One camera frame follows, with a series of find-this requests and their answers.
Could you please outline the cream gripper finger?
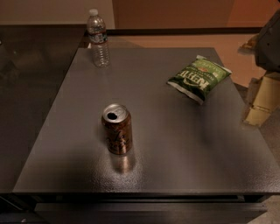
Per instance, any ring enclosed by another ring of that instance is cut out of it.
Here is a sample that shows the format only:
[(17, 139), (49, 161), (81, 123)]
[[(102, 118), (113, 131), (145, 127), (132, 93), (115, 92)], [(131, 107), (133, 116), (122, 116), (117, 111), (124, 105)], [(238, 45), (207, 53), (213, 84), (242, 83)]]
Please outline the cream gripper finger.
[(266, 72), (261, 79), (252, 79), (248, 86), (243, 121), (262, 126), (280, 107), (280, 73)]

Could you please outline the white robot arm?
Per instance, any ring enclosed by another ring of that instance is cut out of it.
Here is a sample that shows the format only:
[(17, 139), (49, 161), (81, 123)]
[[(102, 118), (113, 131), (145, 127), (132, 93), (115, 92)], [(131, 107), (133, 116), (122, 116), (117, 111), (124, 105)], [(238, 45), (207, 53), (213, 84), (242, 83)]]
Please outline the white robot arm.
[(243, 121), (262, 126), (280, 107), (280, 10), (258, 34), (255, 63), (265, 74), (259, 80), (252, 79), (248, 86)]

